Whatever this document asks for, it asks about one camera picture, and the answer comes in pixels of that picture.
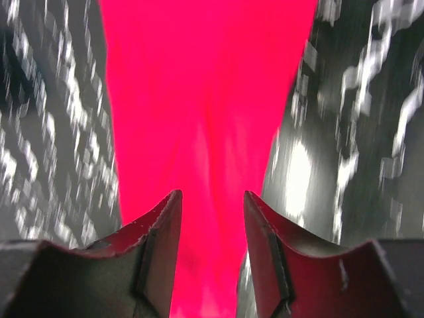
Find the red t-shirt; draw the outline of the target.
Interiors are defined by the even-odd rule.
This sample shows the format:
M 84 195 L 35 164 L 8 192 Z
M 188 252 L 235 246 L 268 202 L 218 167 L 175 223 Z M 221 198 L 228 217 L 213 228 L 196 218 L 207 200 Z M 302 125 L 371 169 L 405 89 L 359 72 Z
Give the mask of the red t-shirt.
M 123 223 L 183 193 L 172 317 L 233 317 L 315 1 L 102 1 Z

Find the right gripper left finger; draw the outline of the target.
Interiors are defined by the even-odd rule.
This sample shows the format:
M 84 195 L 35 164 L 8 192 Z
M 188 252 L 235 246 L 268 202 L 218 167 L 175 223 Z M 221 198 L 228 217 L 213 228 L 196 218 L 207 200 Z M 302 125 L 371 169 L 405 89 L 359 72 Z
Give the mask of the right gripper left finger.
M 1 243 L 2 317 L 168 317 L 182 193 L 85 249 Z

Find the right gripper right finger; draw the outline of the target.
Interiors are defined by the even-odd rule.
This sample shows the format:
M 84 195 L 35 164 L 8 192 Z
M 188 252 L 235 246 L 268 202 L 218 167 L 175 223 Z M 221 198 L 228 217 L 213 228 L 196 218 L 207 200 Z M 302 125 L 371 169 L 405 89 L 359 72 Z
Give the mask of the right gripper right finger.
M 250 191 L 244 224 L 259 317 L 422 317 L 423 241 L 326 241 Z

